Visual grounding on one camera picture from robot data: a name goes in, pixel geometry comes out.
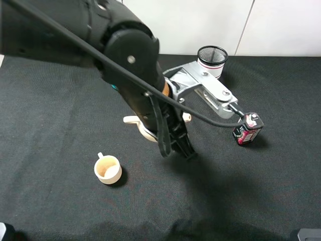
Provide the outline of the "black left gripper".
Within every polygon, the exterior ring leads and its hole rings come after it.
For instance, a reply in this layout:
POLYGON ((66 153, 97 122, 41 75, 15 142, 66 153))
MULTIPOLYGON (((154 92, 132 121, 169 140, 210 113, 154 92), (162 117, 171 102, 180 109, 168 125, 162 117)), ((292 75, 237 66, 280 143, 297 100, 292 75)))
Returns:
POLYGON ((183 121, 183 111, 174 108, 154 95, 144 96, 146 90, 133 83, 119 85, 117 88, 119 94, 144 126, 156 134, 157 141, 158 131, 163 131, 160 142, 162 148, 170 146, 173 151, 187 160, 195 156, 196 152, 190 142, 187 128, 183 121), (170 117, 167 120, 167 124, 165 123, 166 116, 170 117))

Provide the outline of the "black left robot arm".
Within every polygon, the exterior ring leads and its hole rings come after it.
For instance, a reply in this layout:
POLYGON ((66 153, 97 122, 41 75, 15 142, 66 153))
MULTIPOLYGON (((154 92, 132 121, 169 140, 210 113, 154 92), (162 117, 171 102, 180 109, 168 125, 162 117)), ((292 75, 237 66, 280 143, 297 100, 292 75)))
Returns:
MULTIPOLYGON (((64 29, 88 43, 163 95, 171 84, 159 62, 159 40, 149 27, 119 1, 28 1, 64 29)), ((183 113, 117 70, 85 52, 65 36, 16 5, 1 1, 1 54, 78 67, 96 67, 153 135, 161 154, 195 154, 183 113)))

